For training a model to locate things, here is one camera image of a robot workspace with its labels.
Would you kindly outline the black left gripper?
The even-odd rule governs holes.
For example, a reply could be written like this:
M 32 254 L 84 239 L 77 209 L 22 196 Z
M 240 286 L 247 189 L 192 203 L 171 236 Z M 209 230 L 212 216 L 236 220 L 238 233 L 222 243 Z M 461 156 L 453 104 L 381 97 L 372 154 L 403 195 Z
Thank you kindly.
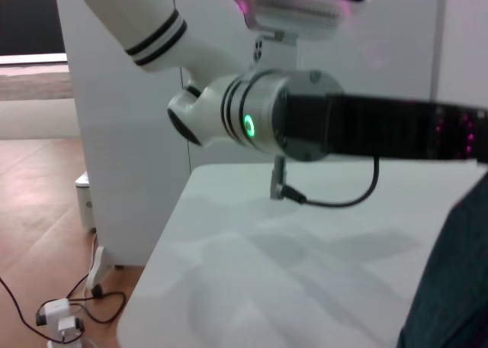
M 279 144 L 294 160 L 328 155 L 487 162 L 487 111 L 434 101 L 287 94 Z

